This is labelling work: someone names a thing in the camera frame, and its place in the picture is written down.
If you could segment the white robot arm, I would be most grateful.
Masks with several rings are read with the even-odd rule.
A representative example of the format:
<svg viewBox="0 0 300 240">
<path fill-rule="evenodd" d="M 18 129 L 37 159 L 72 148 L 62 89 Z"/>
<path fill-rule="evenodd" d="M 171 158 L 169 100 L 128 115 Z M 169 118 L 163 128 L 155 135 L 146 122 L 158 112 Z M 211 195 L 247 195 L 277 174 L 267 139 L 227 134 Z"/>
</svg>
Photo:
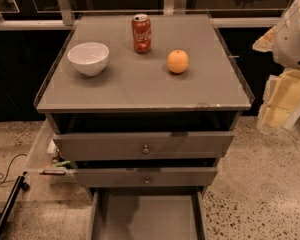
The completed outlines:
<svg viewBox="0 0 300 240">
<path fill-rule="evenodd" d="M 300 0 L 252 48 L 271 52 L 273 60 L 284 67 L 279 76 L 270 75 L 266 82 L 257 129 L 263 134 L 291 129 L 300 117 Z"/>
</svg>

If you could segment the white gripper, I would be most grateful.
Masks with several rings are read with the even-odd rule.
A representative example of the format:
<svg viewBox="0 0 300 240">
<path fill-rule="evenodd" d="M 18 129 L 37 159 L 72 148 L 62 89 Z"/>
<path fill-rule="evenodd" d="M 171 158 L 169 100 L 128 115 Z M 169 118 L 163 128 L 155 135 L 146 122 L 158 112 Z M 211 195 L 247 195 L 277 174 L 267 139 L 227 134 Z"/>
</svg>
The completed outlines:
<svg viewBox="0 0 300 240">
<path fill-rule="evenodd" d="M 257 129 L 263 134 L 290 130 L 300 117 L 300 8 L 287 11 L 276 27 L 254 42 L 252 49 L 273 51 L 274 61 L 286 67 L 266 82 Z"/>
</svg>

